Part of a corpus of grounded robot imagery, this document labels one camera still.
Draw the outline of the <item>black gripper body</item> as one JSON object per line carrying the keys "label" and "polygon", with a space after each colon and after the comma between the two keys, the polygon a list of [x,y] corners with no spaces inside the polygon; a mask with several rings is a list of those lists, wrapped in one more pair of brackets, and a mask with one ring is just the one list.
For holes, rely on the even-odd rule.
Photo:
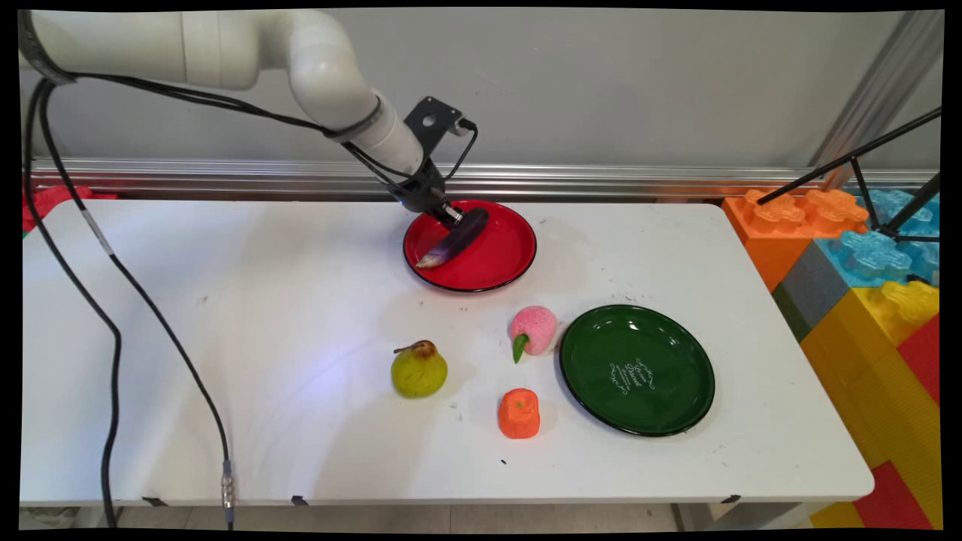
{"label": "black gripper body", "polygon": [[446,186],[436,167],[422,167],[411,178],[389,176],[389,191],[412,213],[426,213],[436,220],[453,220]]}

